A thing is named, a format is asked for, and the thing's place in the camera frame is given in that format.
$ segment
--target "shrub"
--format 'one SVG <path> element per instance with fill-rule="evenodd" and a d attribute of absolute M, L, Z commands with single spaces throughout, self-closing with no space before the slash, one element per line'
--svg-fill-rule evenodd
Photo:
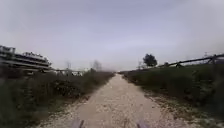
<path fill-rule="evenodd" d="M 87 72 L 83 76 L 46 73 L 5 79 L 0 85 L 0 127 L 38 124 L 56 106 L 93 92 L 112 76 L 109 72 Z"/>
<path fill-rule="evenodd" d="M 223 66 L 220 66 L 219 70 L 214 70 L 212 65 L 199 64 L 181 68 L 161 67 L 136 70 L 123 74 L 127 80 L 138 84 L 144 90 L 172 96 L 197 107 L 209 106 L 211 111 L 219 110 L 217 114 L 224 116 L 222 103 L 224 77 L 217 75 L 222 74 L 220 72 L 223 72 Z"/>

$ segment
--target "weeds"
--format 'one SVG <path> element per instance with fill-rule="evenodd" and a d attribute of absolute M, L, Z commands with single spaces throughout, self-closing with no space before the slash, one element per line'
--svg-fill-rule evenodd
<path fill-rule="evenodd" d="M 83 76 L 46 73 L 5 79 L 0 85 L 0 127 L 36 125 L 65 102 L 92 93 L 112 76 L 109 72 L 89 71 Z"/>
<path fill-rule="evenodd" d="M 223 65 L 219 65 L 218 70 L 214 70 L 210 64 L 199 64 L 181 68 L 135 70 L 122 72 L 122 74 L 128 81 L 140 86 L 145 92 L 152 91 L 172 97 L 182 105 L 188 104 L 189 108 L 197 108 L 223 120 L 223 71 Z M 195 111 L 186 113 L 201 116 Z"/>

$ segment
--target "building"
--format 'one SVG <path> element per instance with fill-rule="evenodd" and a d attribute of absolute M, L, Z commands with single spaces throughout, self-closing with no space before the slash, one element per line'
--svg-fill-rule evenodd
<path fill-rule="evenodd" d="M 6 65 L 26 70 L 50 70 L 51 63 L 41 55 L 25 52 L 16 53 L 13 47 L 0 45 L 0 65 Z"/>

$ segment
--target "green shrub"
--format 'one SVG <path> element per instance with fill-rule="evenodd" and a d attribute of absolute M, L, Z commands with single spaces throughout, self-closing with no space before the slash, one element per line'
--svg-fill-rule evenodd
<path fill-rule="evenodd" d="M 187 65 L 181 68 L 163 67 L 148 70 L 123 72 L 124 77 L 150 90 L 175 97 L 178 100 L 197 107 L 210 106 L 210 110 L 219 110 L 224 116 L 223 87 L 224 83 L 217 82 L 217 76 L 223 79 L 223 66 L 215 70 L 212 65 Z"/>
<path fill-rule="evenodd" d="M 87 72 L 83 76 L 46 73 L 5 79 L 0 85 L 0 127 L 38 124 L 55 106 L 93 92 L 112 76 L 109 72 Z"/>

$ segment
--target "tree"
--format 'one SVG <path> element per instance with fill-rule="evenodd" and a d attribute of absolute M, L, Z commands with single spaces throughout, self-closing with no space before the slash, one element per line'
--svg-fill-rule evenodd
<path fill-rule="evenodd" d="M 143 61 L 148 67 L 154 67 L 157 65 L 157 60 L 152 54 L 146 54 Z"/>
<path fill-rule="evenodd" d="M 93 62 L 93 66 L 92 69 L 96 70 L 96 71 L 101 71 L 102 70 L 102 65 L 100 62 L 98 62 L 97 60 L 95 60 Z"/>
<path fill-rule="evenodd" d="M 169 63 L 168 62 L 165 62 L 164 63 L 164 67 L 169 67 Z"/>

